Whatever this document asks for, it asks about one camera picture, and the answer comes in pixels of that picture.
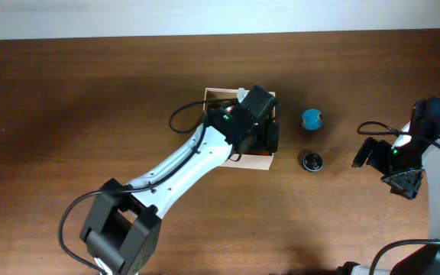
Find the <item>round black tin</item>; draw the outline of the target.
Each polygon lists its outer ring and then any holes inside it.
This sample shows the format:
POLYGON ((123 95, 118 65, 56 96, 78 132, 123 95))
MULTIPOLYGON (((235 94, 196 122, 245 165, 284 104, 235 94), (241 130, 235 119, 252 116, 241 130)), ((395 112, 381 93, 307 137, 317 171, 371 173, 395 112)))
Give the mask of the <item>round black tin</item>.
POLYGON ((323 159, 317 153, 309 153, 302 158, 302 167, 310 173, 316 173, 323 168, 323 159))

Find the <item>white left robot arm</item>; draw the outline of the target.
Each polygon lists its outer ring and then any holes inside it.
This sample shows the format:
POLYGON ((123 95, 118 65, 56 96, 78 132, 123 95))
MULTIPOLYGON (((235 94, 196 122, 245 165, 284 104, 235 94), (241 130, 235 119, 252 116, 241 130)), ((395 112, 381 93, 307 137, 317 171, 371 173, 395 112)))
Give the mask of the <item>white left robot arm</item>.
POLYGON ((137 274, 157 246, 173 204, 234 154, 277 149, 275 105, 223 101, 202 113, 190 139, 165 161, 122 185, 110 179, 87 193, 92 207, 79 234, 101 274, 137 274))

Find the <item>pink cardboard box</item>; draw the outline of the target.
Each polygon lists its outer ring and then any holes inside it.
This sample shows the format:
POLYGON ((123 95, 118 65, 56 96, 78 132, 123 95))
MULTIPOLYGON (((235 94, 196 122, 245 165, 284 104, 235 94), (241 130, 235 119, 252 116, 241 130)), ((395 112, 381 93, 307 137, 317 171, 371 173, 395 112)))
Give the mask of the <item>pink cardboard box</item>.
MULTIPOLYGON (((221 88, 206 88, 204 99, 240 99, 241 101, 249 93, 248 89, 221 89, 221 88)), ((273 163, 275 153, 269 151, 249 151, 242 154, 241 158, 236 161, 239 154, 233 154, 230 159, 226 160, 222 167, 249 169, 249 170, 269 170, 273 163)))

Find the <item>blue toy ball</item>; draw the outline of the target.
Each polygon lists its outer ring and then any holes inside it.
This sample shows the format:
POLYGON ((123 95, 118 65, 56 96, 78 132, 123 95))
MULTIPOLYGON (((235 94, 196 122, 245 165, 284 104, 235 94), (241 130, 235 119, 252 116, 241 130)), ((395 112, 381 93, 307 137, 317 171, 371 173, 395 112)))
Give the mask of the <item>blue toy ball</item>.
POLYGON ((318 109, 307 109, 301 114, 301 125, 307 131, 317 131, 323 125, 323 116, 318 109))

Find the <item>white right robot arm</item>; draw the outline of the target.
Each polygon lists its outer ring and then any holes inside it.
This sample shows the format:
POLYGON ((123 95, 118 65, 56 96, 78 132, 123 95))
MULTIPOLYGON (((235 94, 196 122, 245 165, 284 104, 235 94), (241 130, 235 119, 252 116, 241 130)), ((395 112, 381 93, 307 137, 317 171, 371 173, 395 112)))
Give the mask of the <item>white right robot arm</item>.
POLYGON ((375 140, 376 133, 365 132, 367 140, 354 158, 354 167, 367 164, 382 173, 382 182, 391 193, 406 199, 418 195, 423 180, 429 188, 429 236, 395 241, 381 248, 370 266, 347 262, 338 272, 348 275, 440 274, 440 116, 416 115, 404 128, 386 126, 381 135, 395 135, 393 144, 375 140), (391 249, 417 245, 419 249, 389 270, 378 268, 391 249))

